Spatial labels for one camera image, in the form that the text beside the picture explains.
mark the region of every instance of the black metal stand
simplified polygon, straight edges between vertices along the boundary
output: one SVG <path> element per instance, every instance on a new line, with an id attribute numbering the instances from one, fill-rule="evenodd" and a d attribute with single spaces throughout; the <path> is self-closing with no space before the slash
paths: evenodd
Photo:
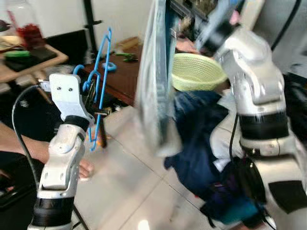
<path id="1" fill-rule="evenodd" d="M 85 223 L 83 217 L 81 216 L 80 212 L 78 211 L 78 209 L 77 209 L 77 207 L 76 207 L 75 205 L 73 205 L 73 211 L 75 212 L 76 216 L 78 217 L 79 222 L 76 223 L 76 224 L 72 227 L 72 229 L 74 229 L 74 228 L 78 227 L 80 224 L 82 224 L 85 230 L 89 230 L 89 228 L 88 228 L 88 226 L 86 225 L 86 223 Z"/>
<path id="2" fill-rule="evenodd" d="M 103 21 L 102 20 L 98 20 L 98 21 L 94 20 L 92 1 L 91 0 L 83 0 L 83 4 L 84 4 L 86 20 L 87 20 L 87 25 L 85 25 L 84 27 L 86 29 L 88 29 L 88 31 L 89 31 L 91 46 L 92 46 L 92 54 L 94 56 L 96 56 L 97 53 L 98 53 L 98 50 L 97 50 L 97 45 L 96 45 L 95 33 L 94 33 L 94 25 L 98 25 L 98 24 L 102 23 Z"/>

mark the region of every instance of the white wall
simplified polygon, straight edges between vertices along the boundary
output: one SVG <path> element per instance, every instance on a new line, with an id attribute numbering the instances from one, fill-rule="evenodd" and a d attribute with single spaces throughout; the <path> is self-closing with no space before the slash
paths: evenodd
<path id="1" fill-rule="evenodd" d="M 82 0 L 28 1 L 36 12 L 44 37 L 81 30 L 85 25 Z M 143 38 L 151 3 L 152 0 L 92 0 L 94 18 L 104 21 L 95 26 L 97 45 L 108 26 L 113 29 L 113 44 L 131 36 Z M 4 0 L 0 0 L 0 11 L 1 8 L 4 8 Z"/>

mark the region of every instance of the person's arm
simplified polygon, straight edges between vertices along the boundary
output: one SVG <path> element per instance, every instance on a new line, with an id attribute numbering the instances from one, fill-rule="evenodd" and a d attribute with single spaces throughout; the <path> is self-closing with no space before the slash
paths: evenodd
<path id="1" fill-rule="evenodd" d="M 0 130 L 0 151 L 16 152 L 24 155 L 24 150 L 21 147 L 15 132 L 3 123 L 0 123 Z M 25 136 L 23 136 L 23 139 L 32 158 L 43 163 L 48 161 L 48 142 L 33 140 Z"/>

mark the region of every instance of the dark blue clothing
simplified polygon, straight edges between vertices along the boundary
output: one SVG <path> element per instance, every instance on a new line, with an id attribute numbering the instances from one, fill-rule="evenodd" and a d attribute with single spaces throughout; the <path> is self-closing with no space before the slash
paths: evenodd
<path id="1" fill-rule="evenodd" d="M 219 181 L 216 160 L 210 147 L 210 134 L 228 115 L 216 104 L 220 96 L 211 91 L 179 92 L 175 98 L 175 121 L 183 151 L 167 157 L 165 168 L 173 167 L 179 181 L 193 194 L 206 200 L 210 185 Z"/>

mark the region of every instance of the white floor tile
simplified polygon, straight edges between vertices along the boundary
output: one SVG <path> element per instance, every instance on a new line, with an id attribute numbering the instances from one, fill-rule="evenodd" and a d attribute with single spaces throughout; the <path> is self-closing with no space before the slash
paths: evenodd
<path id="1" fill-rule="evenodd" d="M 95 173 L 78 184 L 76 206 L 91 230 L 118 230 L 161 178 L 113 139 L 85 158 Z"/>
<path id="2" fill-rule="evenodd" d="M 196 198 L 193 193 L 191 193 L 185 186 L 180 183 L 173 168 L 167 172 L 163 179 L 167 184 L 169 184 L 172 188 L 174 188 L 177 192 L 179 192 L 183 197 L 185 197 L 197 208 L 203 206 L 204 201 L 199 198 Z"/>
<path id="3" fill-rule="evenodd" d="M 164 181 L 154 189 L 121 230 L 211 230 L 206 217 Z"/>
<path id="4" fill-rule="evenodd" d="M 114 115 L 111 114 L 105 120 L 107 133 L 121 143 L 126 151 L 135 155 L 155 173 L 163 177 L 167 172 L 163 167 L 164 159 L 153 156 L 148 150 L 144 136 L 136 123 L 135 109 L 126 107 L 122 111 L 114 113 Z"/>

